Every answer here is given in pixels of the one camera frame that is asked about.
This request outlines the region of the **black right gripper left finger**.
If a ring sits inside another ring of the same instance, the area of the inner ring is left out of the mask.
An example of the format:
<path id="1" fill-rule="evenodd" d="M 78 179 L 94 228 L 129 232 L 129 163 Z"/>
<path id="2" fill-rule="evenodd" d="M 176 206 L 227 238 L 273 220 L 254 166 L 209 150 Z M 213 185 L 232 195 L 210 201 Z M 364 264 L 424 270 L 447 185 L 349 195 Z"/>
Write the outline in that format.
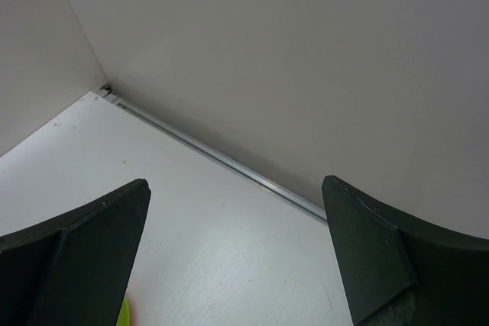
<path id="1" fill-rule="evenodd" d="M 114 325 L 151 200 L 136 179 L 1 238 L 3 325 Z"/>

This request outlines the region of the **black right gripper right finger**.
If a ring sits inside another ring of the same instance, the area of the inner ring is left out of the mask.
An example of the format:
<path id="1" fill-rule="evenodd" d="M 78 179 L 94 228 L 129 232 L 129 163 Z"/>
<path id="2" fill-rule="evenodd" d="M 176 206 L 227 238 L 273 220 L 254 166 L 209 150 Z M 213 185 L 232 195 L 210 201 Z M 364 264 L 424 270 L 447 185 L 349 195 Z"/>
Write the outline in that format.
<path id="1" fill-rule="evenodd" d="M 429 223 L 336 176 L 322 197 L 355 325 L 486 325 L 488 241 Z"/>

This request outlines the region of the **green plate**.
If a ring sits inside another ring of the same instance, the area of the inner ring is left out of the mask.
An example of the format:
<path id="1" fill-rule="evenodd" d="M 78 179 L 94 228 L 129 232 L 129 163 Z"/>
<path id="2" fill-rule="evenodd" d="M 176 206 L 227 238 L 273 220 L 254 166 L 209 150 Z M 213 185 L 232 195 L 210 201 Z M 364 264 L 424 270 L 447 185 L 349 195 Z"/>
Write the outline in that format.
<path id="1" fill-rule="evenodd" d="M 123 298 L 116 326 L 131 326 L 131 312 L 126 296 Z"/>

